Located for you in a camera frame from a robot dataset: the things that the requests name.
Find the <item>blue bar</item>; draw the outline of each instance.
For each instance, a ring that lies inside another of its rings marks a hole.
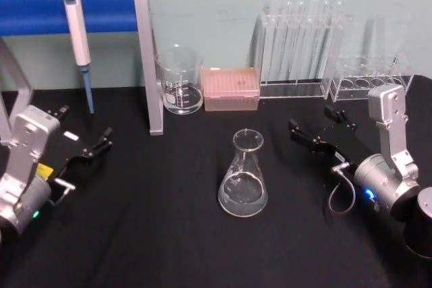
[[[87,32],[137,31],[134,0],[81,0]],[[0,0],[0,36],[68,34],[63,0]]]

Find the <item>black table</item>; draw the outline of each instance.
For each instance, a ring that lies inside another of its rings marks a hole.
[[[328,211],[334,179],[288,132],[290,117],[310,131],[328,125],[323,99],[262,100],[252,112],[165,112],[164,135],[152,137],[144,98],[139,88],[96,89],[91,119],[82,90],[36,92],[42,109],[70,105],[63,128],[89,142],[111,126],[114,146],[90,168],[71,170],[66,179],[78,190],[2,247],[0,287],[432,287],[432,263],[404,247],[401,224],[361,199],[346,216]],[[420,183],[432,185],[432,80],[416,77],[406,101],[408,148]],[[365,100],[335,107],[379,149]],[[249,219],[217,202],[232,136],[243,127],[264,136],[259,162],[269,193]],[[4,150],[1,158],[4,168]]]

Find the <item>glass beaker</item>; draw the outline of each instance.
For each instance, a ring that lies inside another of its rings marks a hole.
[[[161,72],[163,105],[178,115],[191,114],[203,105],[200,73],[203,59],[192,49],[175,46],[155,57]]]
[[[249,217],[262,211],[268,199],[257,158],[264,139],[261,133],[245,128],[234,134],[233,143],[236,155],[219,187],[218,199],[226,212]]]

